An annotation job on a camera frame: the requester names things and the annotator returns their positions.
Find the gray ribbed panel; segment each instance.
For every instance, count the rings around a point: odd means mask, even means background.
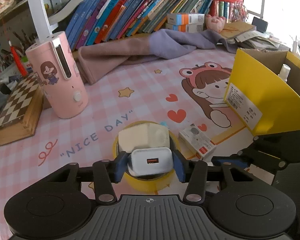
[[[14,236],[13,240],[23,240]],[[216,227],[202,208],[177,196],[122,196],[119,203],[97,208],[77,232],[59,240],[239,240]],[[275,240],[289,240],[286,235]]]

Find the pink book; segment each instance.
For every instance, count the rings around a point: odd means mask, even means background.
[[[104,6],[104,4],[106,3],[107,0],[100,0],[100,2],[98,3],[96,9],[94,10],[94,12],[92,13],[90,19],[87,21],[87,24],[84,27],[84,31],[82,32],[79,41],[77,43],[77,45],[75,46],[76,49],[79,49],[80,47],[84,46],[86,43],[87,38],[89,37],[89,34],[91,32],[91,29],[94,25],[94,23],[97,20],[97,16],[101,10],[101,8]]]
[[[126,25],[124,26],[124,28],[122,28],[122,30],[120,31],[119,35],[117,36],[117,39],[120,39],[121,36],[125,33],[125,31],[128,29],[128,27],[130,26],[130,24],[134,21],[135,18],[137,18],[137,16],[142,12],[142,10],[147,6],[147,4],[150,2],[151,0],[145,0],[143,2],[143,4],[138,8],[138,10],[133,14],[132,17],[130,17],[130,20],[126,23]]]

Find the pink cylindrical device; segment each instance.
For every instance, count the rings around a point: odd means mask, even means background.
[[[58,32],[26,50],[34,75],[60,118],[80,114],[88,94],[72,56],[65,32]]]

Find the pink pig figurine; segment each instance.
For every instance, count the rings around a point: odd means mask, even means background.
[[[218,16],[211,16],[210,14],[207,14],[204,22],[206,24],[207,29],[211,29],[216,31],[217,33],[220,33],[223,30],[223,27],[226,23],[225,17],[218,17]]]

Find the usb port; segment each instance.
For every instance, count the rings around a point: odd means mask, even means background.
[[[159,159],[158,159],[158,158],[155,158],[155,159],[147,159],[147,163],[148,163],[148,164],[159,163]]]

